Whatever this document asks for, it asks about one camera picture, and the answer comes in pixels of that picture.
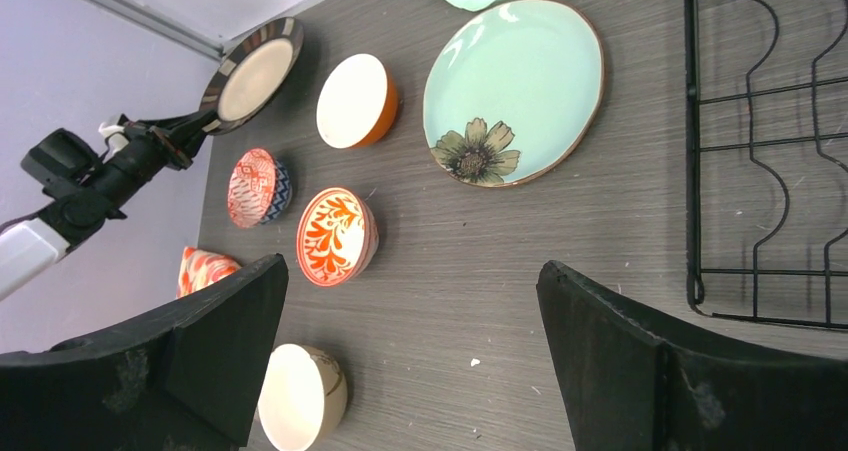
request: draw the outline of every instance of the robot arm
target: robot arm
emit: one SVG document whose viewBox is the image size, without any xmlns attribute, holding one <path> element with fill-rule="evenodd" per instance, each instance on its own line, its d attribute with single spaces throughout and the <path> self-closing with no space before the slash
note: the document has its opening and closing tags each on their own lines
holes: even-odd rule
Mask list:
<svg viewBox="0 0 848 451">
<path fill-rule="evenodd" d="M 59 262 L 96 233 L 107 219 L 124 219 L 120 208 L 162 168 L 186 169 L 207 132 L 214 111 L 164 120 L 101 127 L 114 154 L 104 161 L 83 140 L 58 129 L 32 148 L 21 167 L 38 180 L 53 202 L 0 229 L 0 301 Z"/>
</svg>

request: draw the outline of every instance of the black mount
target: black mount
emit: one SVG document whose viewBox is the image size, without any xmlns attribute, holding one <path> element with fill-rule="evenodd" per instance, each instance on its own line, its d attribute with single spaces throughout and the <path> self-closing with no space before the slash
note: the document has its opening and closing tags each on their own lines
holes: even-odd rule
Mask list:
<svg viewBox="0 0 848 451">
<path fill-rule="evenodd" d="M 32 148 L 21 167 L 55 201 L 36 216 L 61 234 L 71 252 L 96 233 L 107 219 L 124 219 L 120 208 L 162 168 L 192 164 L 214 111 L 198 111 L 159 120 L 131 121 L 123 114 L 114 124 L 128 144 L 108 161 L 76 134 L 60 128 Z"/>
</svg>

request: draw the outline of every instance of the blue patterned bowl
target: blue patterned bowl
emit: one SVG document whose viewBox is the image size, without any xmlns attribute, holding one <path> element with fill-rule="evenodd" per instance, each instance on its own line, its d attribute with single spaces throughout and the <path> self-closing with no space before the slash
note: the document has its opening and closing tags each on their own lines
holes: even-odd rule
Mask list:
<svg viewBox="0 0 848 451">
<path fill-rule="evenodd" d="M 274 171 L 277 175 L 277 181 L 274 184 L 274 194 L 271 197 L 271 204 L 268 206 L 268 210 L 265 211 L 265 216 L 259 220 L 259 224 L 266 224 L 277 219 L 289 207 L 289 203 L 291 203 L 293 193 L 289 170 L 283 166 L 280 160 L 274 159 Z"/>
<path fill-rule="evenodd" d="M 227 209 L 240 228 L 268 223 L 291 202 L 292 184 L 283 163 L 262 148 L 251 149 L 230 176 Z"/>
</svg>

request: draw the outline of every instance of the white and gold bowl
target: white and gold bowl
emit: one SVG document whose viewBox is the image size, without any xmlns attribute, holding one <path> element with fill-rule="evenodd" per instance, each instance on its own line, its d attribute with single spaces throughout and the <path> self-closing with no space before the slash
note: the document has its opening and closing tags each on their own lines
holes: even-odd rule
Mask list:
<svg viewBox="0 0 848 451">
<path fill-rule="evenodd" d="M 271 353 L 259 395 L 259 421 L 277 449 L 309 449 L 338 426 L 346 407 L 347 380 L 327 353 L 297 344 Z"/>
</svg>

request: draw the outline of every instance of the plate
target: plate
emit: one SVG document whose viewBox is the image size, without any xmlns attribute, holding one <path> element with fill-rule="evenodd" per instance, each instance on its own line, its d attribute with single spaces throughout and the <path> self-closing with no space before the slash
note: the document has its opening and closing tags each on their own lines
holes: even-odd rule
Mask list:
<svg viewBox="0 0 848 451">
<path fill-rule="evenodd" d="M 318 286 L 335 286 L 362 272 L 379 246 L 374 215 L 352 191 L 318 193 L 297 227 L 297 262 Z"/>
<path fill-rule="evenodd" d="M 274 96 L 303 46 L 303 26 L 279 18 L 250 33 L 229 54 L 206 86 L 200 109 L 215 109 L 218 120 L 206 128 L 226 134 L 248 122 Z"/>
<path fill-rule="evenodd" d="M 292 183 L 285 166 L 268 151 L 254 148 L 239 159 L 227 190 L 227 211 L 240 228 L 276 219 L 291 202 Z"/>
<path fill-rule="evenodd" d="M 580 143 L 603 79 L 600 39 L 579 12 L 548 0 L 502 4 L 463 26 L 430 70 L 427 144 L 464 183 L 529 181 Z"/>
</svg>

